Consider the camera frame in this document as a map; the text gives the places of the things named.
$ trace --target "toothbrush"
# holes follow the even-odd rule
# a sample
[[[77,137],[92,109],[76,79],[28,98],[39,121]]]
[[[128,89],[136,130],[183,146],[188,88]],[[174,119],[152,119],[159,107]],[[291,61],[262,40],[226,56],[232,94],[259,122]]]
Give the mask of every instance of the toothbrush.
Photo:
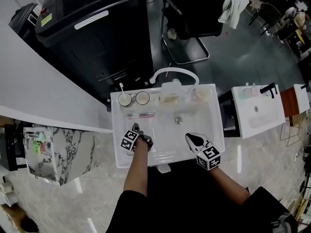
[[[149,112],[149,113],[140,113],[140,114],[128,114],[127,117],[137,117],[137,116],[152,116],[152,115],[155,115],[156,113],[155,112]]]
[[[125,98],[125,94],[124,94],[124,91],[123,91],[123,84],[122,84],[122,83],[119,83],[119,85],[120,85],[121,90],[122,90],[123,98],[124,98],[124,100],[127,102],[127,99]]]
[[[165,74],[165,78],[167,78],[167,75],[169,74],[169,72],[167,71]]]
[[[128,120],[132,120],[132,119],[138,119],[138,118],[152,118],[155,115],[146,115],[146,116],[128,116],[127,119]]]

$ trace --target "white countertop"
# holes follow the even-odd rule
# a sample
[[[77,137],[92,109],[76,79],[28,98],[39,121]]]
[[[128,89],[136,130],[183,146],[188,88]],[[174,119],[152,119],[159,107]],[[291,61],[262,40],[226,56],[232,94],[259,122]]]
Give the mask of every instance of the white countertop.
[[[307,90],[305,88],[301,89],[302,86],[303,84],[294,84],[294,89],[295,89],[296,98],[298,102],[299,114],[310,109]]]
[[[264,87],[266,85],[256,85],[258,91]],[[244,88],[245,86],[237,86],[231,89],[242,139],[254,136],[285,122],[278,85],[276,85],[277,94],[273,89],[274,99],[260,92],[255,98],[241,99],[239,94]]]

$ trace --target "cup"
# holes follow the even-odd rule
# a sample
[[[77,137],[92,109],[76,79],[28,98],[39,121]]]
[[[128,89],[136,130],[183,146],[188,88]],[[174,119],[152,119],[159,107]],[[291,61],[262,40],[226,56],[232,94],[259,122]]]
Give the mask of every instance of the cup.
[[[132,102],[132,97],[128,93],[124,93],[124,94],[122,93],[118,97],[118,102],[121,106],[124,106],[124,107],[129,106]]]
[[[191,100],[193,101],[206,101],[208,98],[208,91],[202,87],[195,88],[191,93]]]
[[[141,91],[136,95],[136,102],[140,105],[146,105],[150,100],[150,96],[147,92]]]

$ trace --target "drain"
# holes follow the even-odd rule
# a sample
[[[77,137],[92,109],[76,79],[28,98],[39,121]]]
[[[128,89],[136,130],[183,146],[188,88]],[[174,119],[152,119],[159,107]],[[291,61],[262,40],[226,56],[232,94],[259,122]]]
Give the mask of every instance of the drain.
[[[180,116],[175,117],[175,124],[180,125],[183,123],[183,119]]]

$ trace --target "black faucet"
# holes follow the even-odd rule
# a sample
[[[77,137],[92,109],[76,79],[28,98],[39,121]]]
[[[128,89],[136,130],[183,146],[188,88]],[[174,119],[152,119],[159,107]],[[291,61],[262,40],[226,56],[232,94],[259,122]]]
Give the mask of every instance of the black faucet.
[[[307,88],[309,86],[309,84],[307,83],[307,84],[305,84],[305,85],[303,85],[302,87],[301,87],[301,90],[303,89],[303,88]]]
[[[274,99],[274,94],[273,94],[273,92],[272,92],[273,87],[274,87],[274,89],[275,89],[275,91],[276,91],[276,94],[277,94],[276,84],[275,84],[274,82],[271,83],[271,84],[269,84],[269,85],[267,85],[267,86],[264,87],[263,89],[260,89],[260,93],[261,93],[261,94],[264,94],[265,92],[270,91],[270,92],[271,92],[271,97]]]

